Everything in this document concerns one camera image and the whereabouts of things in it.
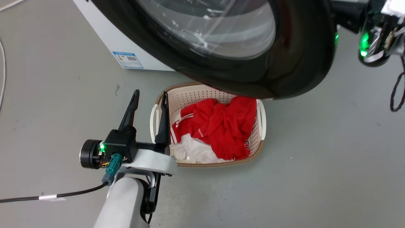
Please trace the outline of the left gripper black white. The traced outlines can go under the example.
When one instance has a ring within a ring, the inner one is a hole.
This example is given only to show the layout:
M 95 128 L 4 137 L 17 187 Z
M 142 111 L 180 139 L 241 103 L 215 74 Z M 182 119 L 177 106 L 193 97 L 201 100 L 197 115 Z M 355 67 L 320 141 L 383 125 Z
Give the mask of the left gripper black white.
M 161 118 L 155 143 L 136 141 L 136 129 L 133 126 L 134 115 L 138 109 L 140 90 L 135 90 L 121 120 L 119 130 L 111 130 L 104 141 L 87 140 L 80 150 L 80 164 L 83 168 L 99 169 L 118 154 L 123 167 L 151 171 L 164 175 L 176 172 L 176 161 L 166 154 L 170 145 L 170 120 L 168 94 L 163 92 Z

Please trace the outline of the right gripper green lit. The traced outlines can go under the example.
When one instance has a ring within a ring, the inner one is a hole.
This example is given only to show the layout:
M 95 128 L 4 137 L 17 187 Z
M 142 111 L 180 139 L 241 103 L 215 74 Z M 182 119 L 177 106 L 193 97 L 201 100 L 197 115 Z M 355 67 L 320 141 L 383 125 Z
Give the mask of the right gripper green lit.
M 404 0 L 331 0 L 330 4 L 337 25 L 354 34 L 361 31 L 358 58 L 363 65 L 379 67 L 391 56 L 399 56 L 404 64 Z

